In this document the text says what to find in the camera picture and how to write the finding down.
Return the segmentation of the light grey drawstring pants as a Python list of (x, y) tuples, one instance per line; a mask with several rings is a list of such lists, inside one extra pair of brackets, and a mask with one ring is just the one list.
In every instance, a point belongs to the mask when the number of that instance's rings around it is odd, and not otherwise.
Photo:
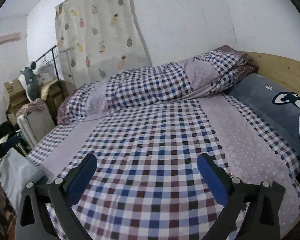
[(21, 195), (28, 182), (37, 183), (44, 176), (44, 170), (10, 148), (0, 163), (0, 182), (12, 207), (17, 212)]

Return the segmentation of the black clothes rack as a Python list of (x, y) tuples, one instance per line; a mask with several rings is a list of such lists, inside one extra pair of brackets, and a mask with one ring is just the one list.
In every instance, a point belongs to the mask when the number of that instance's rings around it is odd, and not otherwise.
[(61, 60), (57, 46), (53, 46), (36, 60), (36, 74), (48, 73), (60, 81), (64, 81)]

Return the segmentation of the silver grey suitcase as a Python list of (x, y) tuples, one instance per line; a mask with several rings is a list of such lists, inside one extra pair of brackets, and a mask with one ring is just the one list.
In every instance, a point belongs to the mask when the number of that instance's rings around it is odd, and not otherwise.
[(35, 148), (43, 137), (55, 128), (51, 114), (46, 107), (42, 111), (20, 115), (17, 117), (17, 124), (31, 149)]

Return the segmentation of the checkered purple bed sheet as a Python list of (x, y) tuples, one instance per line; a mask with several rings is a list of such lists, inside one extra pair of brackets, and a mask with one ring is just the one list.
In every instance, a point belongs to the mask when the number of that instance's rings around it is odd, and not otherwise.
[(64, 177), (89, 153), (97, 170), (73, 210), (92, 239), (201, 239), (222, 210), (198, 171), (202, 153), (246, 183), (285, 187), (282, 235), (300, 219), (300, 155), (274, 124), (230, 95), (59, 125), (29, 159)]

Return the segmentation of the pink crumpled cloth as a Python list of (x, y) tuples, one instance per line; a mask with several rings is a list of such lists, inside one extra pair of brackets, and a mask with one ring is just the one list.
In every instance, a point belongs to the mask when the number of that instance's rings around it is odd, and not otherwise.
[(45, 109), (46, 103), (40, 98), (35, 99), (33, 102), (24, 104), (19, 111), (17, 111), (16, 116), (28, 116), (34, 112), (42, 112)]

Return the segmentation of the top cardboard box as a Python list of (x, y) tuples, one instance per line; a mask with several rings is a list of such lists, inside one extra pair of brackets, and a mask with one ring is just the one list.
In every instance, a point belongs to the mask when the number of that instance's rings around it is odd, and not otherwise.
[(7, 106), (15, 107), (23, 102), (28, 102), (25, 89), (18, 79), (4, 83), (5, 95), (4, 99)]

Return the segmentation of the blue fox print pillow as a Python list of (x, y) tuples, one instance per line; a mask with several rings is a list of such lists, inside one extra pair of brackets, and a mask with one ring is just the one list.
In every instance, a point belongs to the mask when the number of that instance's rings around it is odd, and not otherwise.
[(300, 94), (255, 73), (233, 85), (229, 94), (251, 108), (300, 153)]

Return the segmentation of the grey white plush toy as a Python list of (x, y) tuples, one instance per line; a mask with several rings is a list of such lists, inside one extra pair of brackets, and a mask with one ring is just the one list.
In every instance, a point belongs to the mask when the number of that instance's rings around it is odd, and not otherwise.
[(31, 61), (21, 71), (18, 77), (26, 96), (30, 102), (39, 98), (39, 83), (33, 70), (36, 68), (36, 63)]

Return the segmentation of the wooden bed headboard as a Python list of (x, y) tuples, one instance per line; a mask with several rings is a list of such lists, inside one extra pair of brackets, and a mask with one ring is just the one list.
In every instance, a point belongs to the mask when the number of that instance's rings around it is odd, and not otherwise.
[(282, 87), (300, 94), (300, 61), (287, 57), (245, 52), (258, 64), (258, 74)]

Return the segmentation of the rolled checkered purple quilt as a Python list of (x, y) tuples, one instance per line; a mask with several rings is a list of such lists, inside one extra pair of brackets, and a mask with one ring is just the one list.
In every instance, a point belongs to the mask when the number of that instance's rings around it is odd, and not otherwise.
[(160, 66), (135, 68), (83, 85), (61, 104), (57, 123), (99, 119), (127, 107), (198, 99), (220, 93), (258, 71), (247, 53), (221, 46)]

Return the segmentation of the pineapple print curtain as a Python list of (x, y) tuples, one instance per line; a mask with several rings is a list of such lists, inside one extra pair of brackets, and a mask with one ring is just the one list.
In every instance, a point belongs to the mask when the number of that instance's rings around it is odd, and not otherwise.
[(56, 8), (55, 28), (70, 91), (152, 64), (133, 0), (66, 0)]

